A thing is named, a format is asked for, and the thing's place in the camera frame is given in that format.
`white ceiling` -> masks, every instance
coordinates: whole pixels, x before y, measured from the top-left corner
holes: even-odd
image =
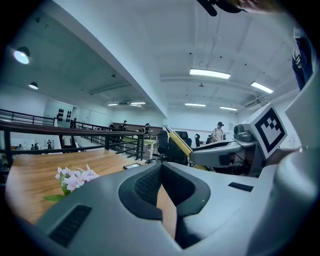
[[[298,88],[291,64],[293,23],[284,14],[230,14],[217,7],[218,15],[211,17],[196,0],[119,2],[135,12],[144,25],[170,106],[198,103],[213,110],[220,106],[243,110],[255,98],[272,102]],[[113,78],[114,69],[98,54],[43,12],[30,17],[11,45],[20,46],[29,47],[34,70],[63,77],[75,90],[104,104],[146,101],[118,73]],[[17,65],[11,55],[7,61]],[[229,73],[231,77],[190,76],[190,68]],[[25,86],[19,76],[7,76],[6,80]],[[267,94],[250,86],[254,81],[274,92]],[[40,90],[46,93],[44,84]]]
[[[28,65],[20,64],[13,58],[13,50],[21,46],[30,50],[31,60]],[[36,11],[30,16],[8,46],[0,79],[13,86],[28,88],[26,73],[33,74],[31,79],[38,82],[38,91],[46,95],[51,94],[50,87],[59,78],[74,91],[86,93],[88,97],[94,97],[104,104],[145,102],[137,90],[105,60],[42,11]],[[40,83],[44,76],[52,81]]]
[[[255,97],[271,102],[298,89],[292,70],[293,22],[285,14],[211,17],[196,0],[121,0],[142,19],[171,106],[184,103],[244,109]],[[190,68],[231,74],[190,76]],[[260,83],[272,94],[251,86]]]

